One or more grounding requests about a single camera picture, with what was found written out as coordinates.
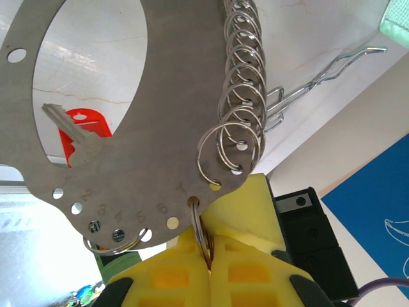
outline key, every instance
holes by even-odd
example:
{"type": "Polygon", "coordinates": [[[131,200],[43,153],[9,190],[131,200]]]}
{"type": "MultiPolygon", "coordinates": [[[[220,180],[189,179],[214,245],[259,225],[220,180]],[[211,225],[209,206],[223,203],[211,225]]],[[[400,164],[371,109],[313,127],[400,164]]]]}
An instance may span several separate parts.
{"type": "Polygon", "coordinates": [[[104,139],[94,132],[87,131],[81,126],[74,124],[73,120],[65,113],[65,110],[56,104],[44,104],[44,113],[72,139],[75,148],[74,153],[68,158],[71,167],[80,166],[94,158],[102,149],[104,139]]]}

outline red plastic tag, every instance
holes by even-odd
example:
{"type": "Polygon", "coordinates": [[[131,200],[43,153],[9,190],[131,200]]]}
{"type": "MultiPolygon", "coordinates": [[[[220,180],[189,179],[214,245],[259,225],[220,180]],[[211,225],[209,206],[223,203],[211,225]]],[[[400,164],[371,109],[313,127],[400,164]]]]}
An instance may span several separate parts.
{"type": "MultiPolygon", "coordinates": [[[[71,117],[74,124],[81,126],[83,129],[90,132],[95,132],[101,138],[110,138],[112,136],[111,130],[109,130],[107,121],[104,116],[98,111],[79,108],[72,109],[66,112],[66,114],[71,117]]],[[[63,144],[63,149],[65,153],[65,159],[68,164],[68,167],[71,167],[68,163],[68,159],[75,151],[74,146],[72,146],[72,139],[70,139],[65,132],[58,129],[59,136],[61,138],[61,143],[63,144]]]]}

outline printed number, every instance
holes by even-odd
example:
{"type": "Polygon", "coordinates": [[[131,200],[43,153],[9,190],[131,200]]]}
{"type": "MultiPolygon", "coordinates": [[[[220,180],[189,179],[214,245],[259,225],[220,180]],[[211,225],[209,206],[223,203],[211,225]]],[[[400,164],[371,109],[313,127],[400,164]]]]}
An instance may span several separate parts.
{"type": "Polygon", "coordinates": [[[122,211],[119,211],[117,214],[115,214],[114,220],[118,223],[122,220],[122,211]]]}
{"type": "Polygon", "coordinates": [[[138,223],[142,224],[146,220],[146,216],[143,215],[142,211],[136,212],[136,219],[138,220],[138,223]]]}
{"type": "Polygon", "coordinates": [[[167,207],[163,203],[158,203],[156,208],[158,209],[159,213],[167,214],[167,207]]]}
{"type": "Polygon", "coordinates": [[[93,191],[91,189],[86,189],[85,190],[85,194],[80,196],[80,199],[82,199],[83,201],[87,201],[88,198],[92,195],[93,191]]]}
{"type": "Polygon", "coordinates": [[[106,212],[107,212],[107,204],[106,204],[106,203],[102,203],[102,204],[100,205],[100,210],[98,210],[96,213],[97,213],[99,216],[104,216],[106,212]]]}

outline blue panel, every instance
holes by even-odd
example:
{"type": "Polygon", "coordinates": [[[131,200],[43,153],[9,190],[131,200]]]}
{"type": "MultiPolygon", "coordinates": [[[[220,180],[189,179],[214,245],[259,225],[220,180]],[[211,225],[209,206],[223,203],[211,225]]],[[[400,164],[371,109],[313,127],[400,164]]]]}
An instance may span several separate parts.
{"type": "Polygon", "coordinates": [[[323,201],[388,276],[409,278],[409,135],[323,201]]]}

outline purple cable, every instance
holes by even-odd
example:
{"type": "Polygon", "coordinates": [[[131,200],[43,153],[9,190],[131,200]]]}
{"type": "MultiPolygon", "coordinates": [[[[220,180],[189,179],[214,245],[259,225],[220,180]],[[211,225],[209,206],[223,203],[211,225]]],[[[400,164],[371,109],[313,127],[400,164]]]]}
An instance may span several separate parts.
{"type": "Polygon", "coordinates": [[[399,278],[399,277],[386,277],[376,279],[367,283],[362,288],[359,289],[359,296],[356,299],[350,299],[347,304],[355,306],[365,295],[372,292],[373,290],[387,287],[387,286],[397,286],[409,288],[409,279],[399,278]]]}

